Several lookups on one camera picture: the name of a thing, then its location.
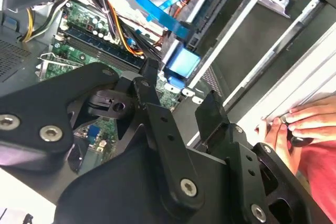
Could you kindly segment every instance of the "motherboard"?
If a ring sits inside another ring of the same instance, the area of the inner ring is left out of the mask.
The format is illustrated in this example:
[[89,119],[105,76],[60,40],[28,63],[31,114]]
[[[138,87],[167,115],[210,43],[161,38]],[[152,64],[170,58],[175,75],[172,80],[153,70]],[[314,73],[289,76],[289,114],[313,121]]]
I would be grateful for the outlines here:
[[[72,71],[81,66],[100,62],[115,70],[139,72],[145,62],[144,56],[127,52],[120,41],[113,40],[104,15],[77,2],[69,2],[63,11],[62,19],[50,45],[50,52],[40,56],[42,63],[36,72],[41,81]],[[157,80],[156,92],[161,105],[174,110],[179,104],[180,94],[165,89],[165,82]],[[92,169],[114,156],[118,142],[115,121],[100,118],[94,125],[75,132],[75,136],[89,141],[89,155],[94,155]]]

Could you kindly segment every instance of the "person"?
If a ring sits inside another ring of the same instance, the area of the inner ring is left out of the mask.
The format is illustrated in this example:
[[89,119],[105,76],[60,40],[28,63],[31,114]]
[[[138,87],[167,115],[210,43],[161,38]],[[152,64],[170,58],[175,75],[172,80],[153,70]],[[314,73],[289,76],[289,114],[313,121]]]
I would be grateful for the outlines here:
[[293,136],[311,137],[313,142],[294,148],[287,145],[287,126],[275,118],[267,132],[267,123],[259,125],[259,140],[275,150],[295,175],[307,178],[311,195],[329,219],[336,223],[336,96],[291,109],[286,115]]

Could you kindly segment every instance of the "black mount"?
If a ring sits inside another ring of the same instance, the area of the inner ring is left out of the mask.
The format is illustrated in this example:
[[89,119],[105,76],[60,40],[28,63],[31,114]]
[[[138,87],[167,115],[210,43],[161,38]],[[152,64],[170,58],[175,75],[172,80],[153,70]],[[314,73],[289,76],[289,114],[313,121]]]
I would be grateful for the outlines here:
[[[73,130],[102,116],[116,119],[118,156],[67,187],[55,224],[331,223],[273,151],[247,143],[215,92],[196,111],[202,141],[187,149],[156,95],[157,72],[151,59],[133,79],[93,63],[0,98],[0,115],[19,119],[0,130],[0,165],[53,172]],[[41,138],[48,125],[58,141]]]

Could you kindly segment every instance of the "silver screw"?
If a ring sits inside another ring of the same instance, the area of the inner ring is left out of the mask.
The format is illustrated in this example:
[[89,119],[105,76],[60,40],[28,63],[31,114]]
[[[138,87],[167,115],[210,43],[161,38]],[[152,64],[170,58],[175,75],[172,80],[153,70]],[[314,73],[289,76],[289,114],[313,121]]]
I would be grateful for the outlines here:
[[57,142],[62,136],[63,132],[57,126],[48,125],[40,130],[40,137],[46,142]]
[[239,133],[243,133],[243,129],[241,127],[239,127],[238,125],[236,125],[236,130],[239,132]]
[[145,87],[149,87],[149,83],[146,82],[145,80],[142,80],[142,81],[141,81],[141,84],[144,85]]
[[107,69],[103,69],[103,73],[108,75],[108,76],[112,76],[113,73],[110,71],[110,70],[107,70]]
[[184,178],[181,180],[181,189],[189,197],[195,197],[197,194],[197,187],[190,179]]
[[14,115],[0,115],[0,130],[11,131],[20,125],[20,119]]
[[265,151],[268,152],[268,153],[271,153],[271,152],[272,152],[272,150],[270,149],[270,147],[268,147],[267,145],[264,145],[264,149],[265,149]]
[[251,211],[252,211],[252,214],[254,215],[254,217],[256,217],[257,220],[259,220],[261,223],[266,222],[266,214],[264,213],[264,211],[262,210],[261,207],[259,207],[256,204],[253,204],[251,206]]

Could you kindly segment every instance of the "red shirt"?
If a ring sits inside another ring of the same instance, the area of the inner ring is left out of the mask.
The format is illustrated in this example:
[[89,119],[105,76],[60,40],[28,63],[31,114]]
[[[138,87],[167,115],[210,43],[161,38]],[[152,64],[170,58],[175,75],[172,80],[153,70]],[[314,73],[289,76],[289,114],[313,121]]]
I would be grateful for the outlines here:
[[336,141],[304,147],[299,170],[309,181],[313,199],[336,223]]

